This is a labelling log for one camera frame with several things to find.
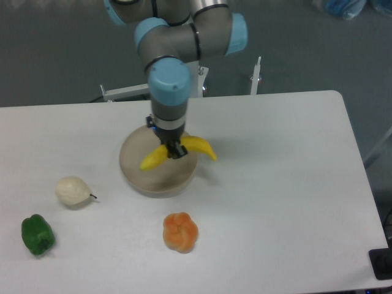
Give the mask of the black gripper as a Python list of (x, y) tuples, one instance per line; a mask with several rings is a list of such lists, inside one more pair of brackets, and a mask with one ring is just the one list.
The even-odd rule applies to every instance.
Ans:
[(170, 159), (180, 159), (187, 155), (187, 149), (180, 142), (186, 125), (186, 116), (182, 115), (175, 120), (164, 120), (158, 116), (149, 115), (146, 117), (146, 126), (152, 128), (156, 137), (167, 149), (167, 157)]

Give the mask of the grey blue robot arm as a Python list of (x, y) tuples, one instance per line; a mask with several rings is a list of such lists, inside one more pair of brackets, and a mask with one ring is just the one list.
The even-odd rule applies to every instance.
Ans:
[(245, 18), (227, 1), (105, 1), (104, 6), (115, 24), (137, 23), (134, 42), (151, 96), (147, 125), (168, 158), (185, 156), (189, 148), (180, 137), (192, 90), (187, 64), (245, 49)]

